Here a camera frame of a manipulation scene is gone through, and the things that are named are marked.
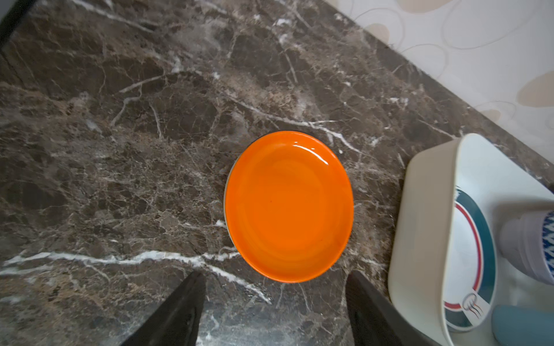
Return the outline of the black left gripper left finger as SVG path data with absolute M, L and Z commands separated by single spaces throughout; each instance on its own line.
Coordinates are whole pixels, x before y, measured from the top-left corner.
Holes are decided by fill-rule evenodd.
M 205 298 L 206 278 L 194 271 L 123 344 L 195 345 Z

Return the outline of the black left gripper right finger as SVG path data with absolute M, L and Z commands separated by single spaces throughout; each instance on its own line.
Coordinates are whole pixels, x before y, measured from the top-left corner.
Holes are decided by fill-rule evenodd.
M 346 280 L 347 310 L 355 345 L 435 345 L 355 270 Z

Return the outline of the orange sunburst patterned plate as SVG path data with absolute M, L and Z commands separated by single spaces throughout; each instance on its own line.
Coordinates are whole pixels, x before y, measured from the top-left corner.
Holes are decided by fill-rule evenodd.
M 497 281 L 496 245 L 484 213 L 457 188 L 443 287 L 443 306 L 451 332 L 469 332 L 484 323 Z

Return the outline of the blue mug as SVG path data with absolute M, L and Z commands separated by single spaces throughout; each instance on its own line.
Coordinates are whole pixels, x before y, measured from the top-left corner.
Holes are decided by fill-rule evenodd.
M 553 313 L 498 305 L 492 330 L 500 345 L 553 345 Z

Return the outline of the purple bowl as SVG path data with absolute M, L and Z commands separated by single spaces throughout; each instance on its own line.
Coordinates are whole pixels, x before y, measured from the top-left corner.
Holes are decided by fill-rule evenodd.
M 500 232 L 501 255 L 518 271 L 541 283 L 553 284 L 553 212 L 524 213 L 506 222 Z

